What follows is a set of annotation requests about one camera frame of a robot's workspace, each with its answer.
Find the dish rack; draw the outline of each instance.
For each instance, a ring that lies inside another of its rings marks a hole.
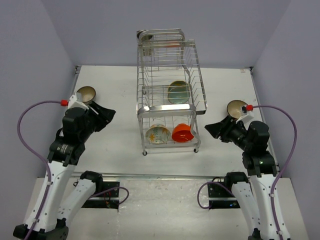
[[[195,41],[185,40],[181,29],[157,29],[138,31],[137,42],[136,110],[142,154],[172,147],[194,147],[197,153],[201,144],[197,115],[205,114],[208,106]],[[188,86],[183,104],[170,102],[168,89],[175,81]],[[190,126],[192,140],[154,144],[146,138],[153,124],[163,124],[172,133],[181,123]]]

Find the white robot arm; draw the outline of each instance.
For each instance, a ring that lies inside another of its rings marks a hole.
[[[242,120],[249,121],[252,118],[250,114],[242,117]],[[224,185],[240,205],[249,229],[248,240],[290,240],[279,204],[277,186],[271,193],[278,172],[274,158],[267,151],[269,127],[261,121],[252,121],[246,130],[242,121],[227,116],[221,122],[206,125],[205,129],[215,139],[224,143],[233,142],[243,150],[242,162],[250,176],[255,198],[244,172],[227,173]]]
[[[25,224],[15,227],[13,235],[19,239],[66,239],[68,226],[75,214],[91,195],[101,191],[102,176],[86,171],[70,196],[61,204],[69,178],[85,151],[85,142],[93,132],[106,127],[116,112],[103,108],[94,101],[86,106],[81,102],[79,93],[72,95],[65,105],[68,108],[62,119],[62,128],[57,131],[55,141],[49,148],[51,180],[49,181],[47,173],[30,216]]]

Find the red bowl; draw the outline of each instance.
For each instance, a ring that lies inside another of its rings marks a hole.
[[[178,124],[172,131],[172,139],[178,143],[191,141],[194,136],[190,131],[191,127],[185,123]]]

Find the red connector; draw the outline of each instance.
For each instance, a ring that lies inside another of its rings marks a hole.
[[[69,103],[68,100],[61,100],[60,105],[63,107],[66,107],[68,106],[68,103]]]
[[[247,112],[252,111],[253,109],[254,109],[254,106],[252,106],[252,105],[247,105],[246,106]]]

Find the white tabletop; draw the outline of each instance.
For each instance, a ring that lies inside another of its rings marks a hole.
[[[199,152],[183,148],[179,153],[152,153],[148,149],[148,155],[143,156],[136,113],[137,68],[82,66],[75,90],[83,86],[94,87],[96,102],[116,110],[116,114],[105,129],[88,139],[76,171],[185,176],[224,176],[227,172],[246,172],[242,164],[242,150],[233,143],[214,139],[204,126],[221,121],[227,115],[227,104],[232,100],[257,104],[250,71],[202,68],[201,72],[208,109],[205,115],[197,117],[201,137]],[[261,121],[260,111],[255,109],[253,112],[255,120]]]
[[[64,199],[74,189],[71,178]],[[197,191],[205,179],[120,179],[130,191],[126,202],[115,209],[82,208],[69,228],[67,240],[247,240],[249,232],[241,209],[204,210]],[[34,186],[27,216],[40,192],[43,178]],[[277,184],[284,222],[292,240],[308,240],[307,231],[289,178]],[[126,192],[120,191],[120,198]],[[200,195],[208,205],[208,190]]]

